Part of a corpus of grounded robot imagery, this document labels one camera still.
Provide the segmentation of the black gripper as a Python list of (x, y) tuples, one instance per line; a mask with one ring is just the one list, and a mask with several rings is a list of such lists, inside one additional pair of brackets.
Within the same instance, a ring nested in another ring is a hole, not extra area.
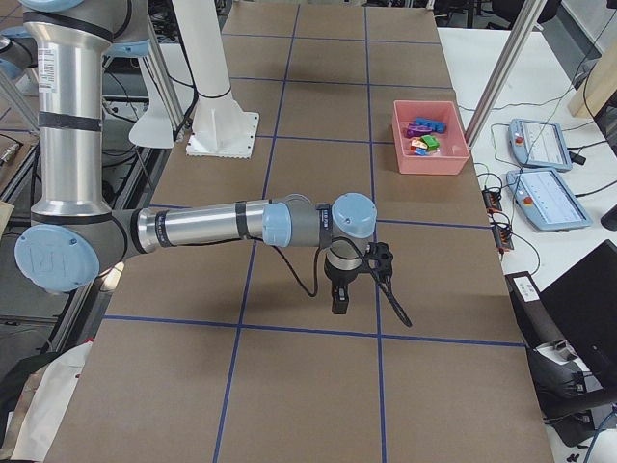
[(333, 244), (327, 251), (325, 273), (332, 285), (332, 313), (347, 314), (348, 286), (360, 275), (369, 274), (380, 288), (391, 291), (393, 254), (385, 242), (369, 242), (360, 256), (360, 249), (346, 241)]

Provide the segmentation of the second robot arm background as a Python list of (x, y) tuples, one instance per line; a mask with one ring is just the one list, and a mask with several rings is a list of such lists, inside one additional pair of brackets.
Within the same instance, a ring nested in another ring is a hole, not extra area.
[(39, 84), (38, 46), (25, 27), (1, 31), (1, 70), (11, 80), (26, 74), (33, 83)]

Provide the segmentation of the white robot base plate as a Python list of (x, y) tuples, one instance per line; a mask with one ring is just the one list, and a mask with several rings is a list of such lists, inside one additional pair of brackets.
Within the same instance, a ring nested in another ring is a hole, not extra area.
[(173, 6), (198, 94), (187, 154), (251, 157), (259, 114), (243, 111), (232, 94), (215, 3), (178, 0)]

